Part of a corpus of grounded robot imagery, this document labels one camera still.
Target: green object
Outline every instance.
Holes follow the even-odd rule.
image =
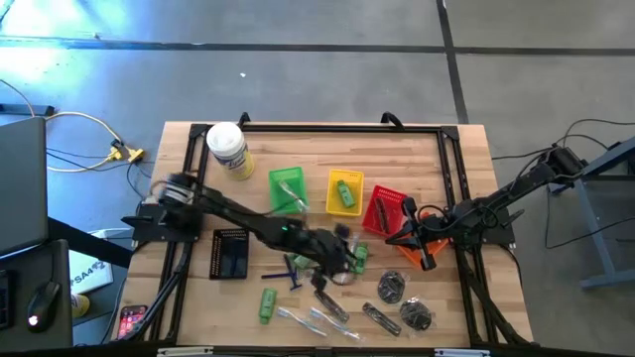
[[[280,208],[280,213],[300,213],[300,209],[293,202],[294,198],[289,196],[281,187],[280,181],[286,182],[291,191],[295,193],[306,205],[309,205],[307,199],[307,188],[305,186],[305,176],[302,168],[288,168],[282,170],[269,171],[269,195],[271,197],[271,209]]]
[[[341,198],[341,203],[344,207],[350,208],[355,205],[355,199],[350,192],[350,187],[348,187],[348,184],[346,184],[343,179],[337,182],[337,191],[339,192],[339,198]]]
[[[357,258],[357,264],[353,267],[352,271],[355,272],[355,274],[364,273],[366,259],[368,258],[368,244],[359,243],[357,249],[355,249],[355,258]]]
[[[269,319],[274,314],[274,304],[276,304],[276,295],[278,292],[275,289],[265,288],[262,292],[262,299],[260,300],[260,323],[268,324]]]
[[[298,269],[306,269],[309,266],[310,262],[311,259],[302,255],[298,255],[296,259],[294,259],[294,264],[296,265],[296,267],[298,267]]]

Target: white jar lid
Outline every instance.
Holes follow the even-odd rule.
[[[206,142],[216,156],[230,157],[242,150],[245,139],[236,124],[220,122],[209,129]]]

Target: green plastic basket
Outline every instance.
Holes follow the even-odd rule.
[[[305,175],[302,173],[302,168],[297,167],[269,172],[269,195],[271,197],[271,209],[276,209],[293,200],[293,198],[289,196],[278,184],[278,182],[282,180],[289,185],[291,190],[297,194],[306,205],[309,205],[309,200],[307,199],[307,188],[305,187]],[[300,210],[295,203],[289,203],[278,210],[277,213],[300,213]]]

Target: white surface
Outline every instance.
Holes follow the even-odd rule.
[[[215,156],[229,159],[242,150],[245,138],[236,124],[221,122],[209,129],[206,141]]]
[[[97,238],[104,239],[109,229],[90,232]],[[109,263],[85,254],[68,251],[70,267],[70,291],[83,294],[112,283],[112,267]]]

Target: yellow connector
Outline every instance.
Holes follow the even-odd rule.
[[[110,154],[108,154],[108,161],[115,161],[123,159],[121,151],[115,147],[110,148]]]
[[[143,159],[144,154],[146,154],[145,151],[143,151],[143,149],[137,149],[137,150],[132,150],[132,149],[128,149],[128,163],[136,163],[138,161],[141,161]]]

